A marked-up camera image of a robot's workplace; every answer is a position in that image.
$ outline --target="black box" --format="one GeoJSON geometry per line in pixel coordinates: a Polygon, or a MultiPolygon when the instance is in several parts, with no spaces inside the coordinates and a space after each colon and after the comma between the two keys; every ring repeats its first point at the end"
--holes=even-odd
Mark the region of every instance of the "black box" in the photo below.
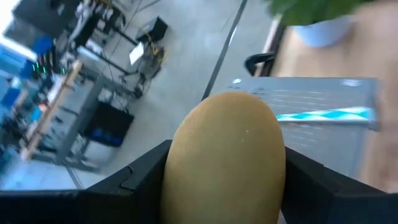
{"type": "Polygon", "coordinates": [[[105,146],[120,147],[133,119],[133,115],[99,102],[82,135],[105,146]]]}
{"type": "Polygon", "coordinates": [[[148,35],[150,35],[151,41],[160,41],[163,39],[167,28],[168,25],[160,17],[156,17],[138,30],[136,40],[146,43],[148,42],[148,35]]]}

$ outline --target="white flower pot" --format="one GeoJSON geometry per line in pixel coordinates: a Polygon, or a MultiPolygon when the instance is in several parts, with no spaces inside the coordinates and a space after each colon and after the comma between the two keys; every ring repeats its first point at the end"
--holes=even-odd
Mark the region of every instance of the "white flower pot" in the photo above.
{"type": "Polygon", "coordinates": [[[305,45],[327,47],[337,43],[349,31],[350,16],[341,16],[329,21],[317,22],[308,26],[293,26],[305,45]]]}

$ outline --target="brown oval object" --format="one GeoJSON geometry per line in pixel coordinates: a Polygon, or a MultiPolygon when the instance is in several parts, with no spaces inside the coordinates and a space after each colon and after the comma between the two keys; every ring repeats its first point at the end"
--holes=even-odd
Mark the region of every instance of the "brown oval object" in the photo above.
{"type": "Polygon", "coordinates": [[[175,133],[161,201],[165,224],[277,223],[285,184],[282,132],[247,93],[200,103],[175,133]]]}

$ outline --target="wooden plank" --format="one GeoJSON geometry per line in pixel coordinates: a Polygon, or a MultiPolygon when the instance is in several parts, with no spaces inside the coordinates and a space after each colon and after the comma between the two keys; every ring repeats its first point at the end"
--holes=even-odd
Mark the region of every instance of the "wooden plank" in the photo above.
{"type": "Polygon", "coordinates": [[[369,132],[358,178],[398,192],[398,2],[366,4],[353,15],[349,35],[332,47],[311,48],[287,29],[271,75],[275,77],[374,77],[379,92],[379,133],[369,132]]]}
{"type": "Polygon", "coordinates": [[[57,96],[53,100],[52,104],[49,105],[48,110],[45,112],[43,117],[39,119],[37,127],[35,128],[28,144],[26,147],[23,147],[21,150],[21,157],[23,160],[28,161],[34,154],[37,146],[42,140],[42,133],[45,132],[51,123],[51,119],[55,115],[57,108],[60,106],[60,103],[64,99],[65,95],[69,91],[68,86],[73,86],[73,81],[78,76],[80,70],[83,68],[83,64],[79,61],[76,61],[73,65],[73,70],[66,77],[64,81],[64,85],[61,90],[58,92],[57,96]]]}

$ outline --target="gray floor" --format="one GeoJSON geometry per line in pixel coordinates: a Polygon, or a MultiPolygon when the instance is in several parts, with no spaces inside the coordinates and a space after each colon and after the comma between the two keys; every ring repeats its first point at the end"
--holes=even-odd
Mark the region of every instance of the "gray floor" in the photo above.
{"type": "MultiPolygon", "coordinates": [[[[129,16],[153,0],[134,1],[126,3],[129,16]]],[[[107,175],[116,172],[126,164],[137,159],[149,149],[165,139],[172,139],[180,122],[194,108],[203,96],[205,88],[213,73],[221,50],[238,13],[242,0],[168,0],[159,1],[144,10],[138,10],[127,27],[126,34],[134,36],[137,27],[147,21],[160,16],[169,26],[162,45],[168,51],[159,74],[153,79],[147,93],[138,102],[130,105],[130,110],[136,117],[123,146],[116,151],[116,156],[106,166],[101,174],[91,174],[80,170],[73,170],[79,183],[87,188],[107,175]]],[[[248,77],[243,67],[244,59],[261,52],[267,33],[271,26],[271,18],[266,13],[266,6],[262,0],[249,0],[243,11],[233,38],[229,43],[224,62],[218,73],[211,94],[217,94],[235,78],[248,77]]],[[[106,46],[107,56],[118,64],[128,64],[131,44],[122,40],[112,54],[119,37],[106,46]]],[[[105,75],[110,75],[108,67],[96,65],[105,75]]],[[[119,71],[112,69],[116,76],[119,71]]],[[[132,87],[135,77],[127,79],[127,85],[132,87]]],[[[97,151],[98,145],[90,149],[97,151]]],[[[16,165],[19,170],[12,175],[22,177],[30,168],[28,165],[16,165]]],[[[34,172],[40,181],[34,186],[26,187],[16,184],[9,179],[7,189],[68,189],[73,188],[71,178],[61,167],[44,165],[34,162],[29,166],[46,166],[34,172]]]]}

